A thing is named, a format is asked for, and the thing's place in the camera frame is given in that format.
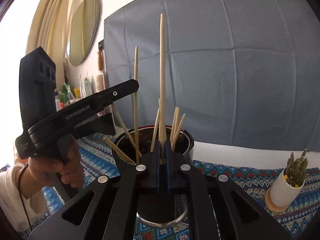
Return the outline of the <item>person's left forearm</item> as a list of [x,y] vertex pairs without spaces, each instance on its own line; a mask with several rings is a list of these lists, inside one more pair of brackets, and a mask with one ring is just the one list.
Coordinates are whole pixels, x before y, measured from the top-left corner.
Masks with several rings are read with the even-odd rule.
[[17,164],[1,172],[1,207],[11,214],[22,214],[23,207],[39,216],[46,209],[42,188],[49,184],[47,172],[55,171],[50,161],[31,159],[29,165]]

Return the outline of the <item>person's left hand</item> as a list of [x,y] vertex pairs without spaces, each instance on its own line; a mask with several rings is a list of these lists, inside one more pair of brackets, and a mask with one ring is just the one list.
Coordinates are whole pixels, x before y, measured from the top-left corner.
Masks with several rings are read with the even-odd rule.
[[78,143],[73,136],[71,136],[67,158],[68,161],[63,164],[57,159],[35,155],[28,161],[30,173],[43,186],[53,186],[48,174],[59,173],[64,184],[71,185],[73,188],[82,187],[85,181],[84,170],[81,165]]

